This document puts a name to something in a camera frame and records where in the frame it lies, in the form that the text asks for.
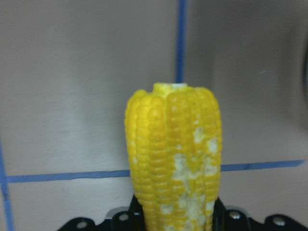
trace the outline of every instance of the blue tape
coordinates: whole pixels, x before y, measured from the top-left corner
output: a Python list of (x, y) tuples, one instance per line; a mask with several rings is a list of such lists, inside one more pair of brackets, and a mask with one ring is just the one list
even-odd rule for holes
[(3, 161), (1, 143), (0, 143), (0, 185), (1, 185), (1, 192), (3, 196), (3, 207), (4, 207), (5, 217), (6, 217), (6, 227), (8, 231), (14, 231), (13, 213), (12, 213), (11, 201), (9, 197), (7, 177), (5, 175), (5, 166), (4, 166), (4, 161)]
[(186, 0), (179, 0), (176, 83), (184, 81)]
[(73, 180), (80, 178), (111, 178), (111, 177), (129, 177), (129, 170), (116, 171), (99, 171), (99, 172), (76, 172), (76, 173), (56, 173), (56, 174), (41, 174), (28, 176), (8, 176), (8, 183), (24, 183), (37, 181), (51, 181), (51, 180)]
[(228, 171), (257, 170), (257, 169), (267, 169), (267, 168), (297, 167), (303, 164), (304, 162), (305, 160), (291, 160), (291, 161), (222, 165), (221, 171), (228, 172)]
[[(293, 161), (222, 165), (221, 171), (228, 172), (228, 171), (266, 169), (266, 168), (297, 167), (304, 162), (305, 160), (293, 160)], [(38, 182), (38, 181), (51, 181), (51, 180), (73, 180), (80, 178), (101, 179), (101, 178), (112, 178), (112, 177), (129, 177), (129, 170), (57, 173), (57, 174), (41, 174), (41, 175), (28, 175), (28, 176), (7, 176), (7, 182), (25, 183), (25, 182)]]

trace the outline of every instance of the metal screw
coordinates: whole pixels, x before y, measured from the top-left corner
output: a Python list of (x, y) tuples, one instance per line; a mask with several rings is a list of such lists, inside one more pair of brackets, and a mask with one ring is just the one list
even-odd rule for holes
[(241, 214), (237, 211), (231, 211), (229, 213), (229, 216), (232, 218), (232, 219), (239, 219), (241, 218)]
[(125, 220), (128, 220), (128, 215), (127, 214), (122, 214), (119, 216), (119, 220), (120, 221), (125, 221)]
[(273, 222), (274, 222), (275, 225), (285, 226), (285, 221), (281, 217), (274, 217)]

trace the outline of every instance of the corn on the cob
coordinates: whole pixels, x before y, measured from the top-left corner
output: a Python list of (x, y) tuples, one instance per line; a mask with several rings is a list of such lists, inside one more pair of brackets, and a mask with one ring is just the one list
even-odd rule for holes
[(212, 92), (155, 83), (125, 111), (130, 174), (147, 231), (210, 231), (220, 180), (221, 120)]

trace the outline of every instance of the corn cob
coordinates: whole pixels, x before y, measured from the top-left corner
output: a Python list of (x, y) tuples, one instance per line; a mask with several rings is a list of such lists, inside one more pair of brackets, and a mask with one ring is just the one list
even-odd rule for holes
[(147, 231), (211, 231), (218, 197), (221, 120), (206, 88), (155, 83), (125, 111), (131, 180)]

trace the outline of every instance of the black mount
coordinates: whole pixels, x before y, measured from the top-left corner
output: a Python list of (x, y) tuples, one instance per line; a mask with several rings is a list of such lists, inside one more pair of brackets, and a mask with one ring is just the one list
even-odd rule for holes
[[(75, 218), (58, 231), (145, 231), (142, 206), (133, 196), (127, 211), (117, 212), (97, 226), (89, 218)], [(226, 209), (218, 199), (214, 206), (213, 231), (308, 231), (308, 228), (278, 214), (267, 217), (261, 224), (240, 210)]]

